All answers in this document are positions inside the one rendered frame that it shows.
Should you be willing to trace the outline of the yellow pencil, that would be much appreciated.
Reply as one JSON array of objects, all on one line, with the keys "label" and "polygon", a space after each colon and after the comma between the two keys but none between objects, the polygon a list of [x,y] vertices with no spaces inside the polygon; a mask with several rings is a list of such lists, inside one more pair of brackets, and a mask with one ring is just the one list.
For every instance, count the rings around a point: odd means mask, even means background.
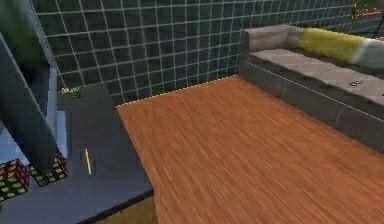
[{"label": "yellow pencil", "polygon": [[85,152],[85,158],[86,158],[86,164],[87,164],[87,170],[88,170],[88,174],[89,175],[92,175],[92,169],[91,169],[91,163],[90,163],[90,158],[89,158],[89,152],[88,152],[88,149],[84,149],[84,152]]}]

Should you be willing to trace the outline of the grey sofa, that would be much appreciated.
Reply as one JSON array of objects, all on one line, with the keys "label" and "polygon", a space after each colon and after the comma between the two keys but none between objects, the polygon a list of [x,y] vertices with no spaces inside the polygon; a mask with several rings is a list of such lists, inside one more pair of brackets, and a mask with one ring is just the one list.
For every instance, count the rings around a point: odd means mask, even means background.
[{"label": "grey sofa", "polygon": [[[275,25],[243,30],[239,76],[384,153],[384,71],[296,48],[304,29]],[[363,83],[351,86],[355,80]]]}]

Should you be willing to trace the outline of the small green toy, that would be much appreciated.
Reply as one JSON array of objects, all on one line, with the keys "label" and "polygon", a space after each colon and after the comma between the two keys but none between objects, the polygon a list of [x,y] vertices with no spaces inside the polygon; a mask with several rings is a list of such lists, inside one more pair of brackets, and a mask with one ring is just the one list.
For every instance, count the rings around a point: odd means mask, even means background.
[{"label": "small green toy", "polygon": [[79,88],[62,88],[63,95],[69,94],[73,99],[81,97],[81,90]]}]

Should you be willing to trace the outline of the yellow and white pillow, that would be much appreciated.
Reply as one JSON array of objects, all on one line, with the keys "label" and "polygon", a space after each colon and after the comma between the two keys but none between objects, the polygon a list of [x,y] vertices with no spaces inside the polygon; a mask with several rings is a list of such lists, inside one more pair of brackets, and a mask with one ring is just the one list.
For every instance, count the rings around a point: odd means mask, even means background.
[{"label": "yellow and white pillow", "polygon": [[295,47],[339,62],[374,71],[384,71],[384,41],[317,28],[305,28]]}]

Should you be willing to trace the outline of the dark flat television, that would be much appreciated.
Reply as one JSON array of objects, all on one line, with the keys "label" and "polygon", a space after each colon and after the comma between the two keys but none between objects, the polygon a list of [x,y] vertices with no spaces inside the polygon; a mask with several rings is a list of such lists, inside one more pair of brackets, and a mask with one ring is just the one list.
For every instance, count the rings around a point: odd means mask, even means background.
[{"label": "dark flat television", "polygon": [[59,151],[56,96],[56,71],[32,0],[0,0],[0,126],[41,173]]}]

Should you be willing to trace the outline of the multicoloured puzzle cube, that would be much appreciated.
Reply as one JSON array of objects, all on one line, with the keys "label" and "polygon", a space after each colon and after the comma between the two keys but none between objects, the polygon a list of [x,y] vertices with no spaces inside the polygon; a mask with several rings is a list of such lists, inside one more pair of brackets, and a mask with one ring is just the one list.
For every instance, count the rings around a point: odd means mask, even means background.
[{"label": "multicoloured puzzle cube", "polygon": [[26,193],[29,180],[29,172],[19,159],[0,164],[0,202]]},{"label": "multicoloured puzzle cube", "polygon": [[66,159],[60,151],[56,153],[54,164],[49,171],[39,173],[31,165],[28,166],[28,171],[39,187],[52,184],[67,177]]}]

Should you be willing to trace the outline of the dark grey tv stand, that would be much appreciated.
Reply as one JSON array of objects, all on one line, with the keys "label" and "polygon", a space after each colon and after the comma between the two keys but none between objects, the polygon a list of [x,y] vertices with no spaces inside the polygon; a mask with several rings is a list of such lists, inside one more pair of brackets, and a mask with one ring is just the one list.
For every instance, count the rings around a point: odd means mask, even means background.
[{"label": "dark grey tv stand", "polygon": [[[105,85],[58,95],[66,113],[68,177],[2,203],[0,224],[95,224],[153,195],[153,187]],[[84,149],[88,149],[92,175]]]}]

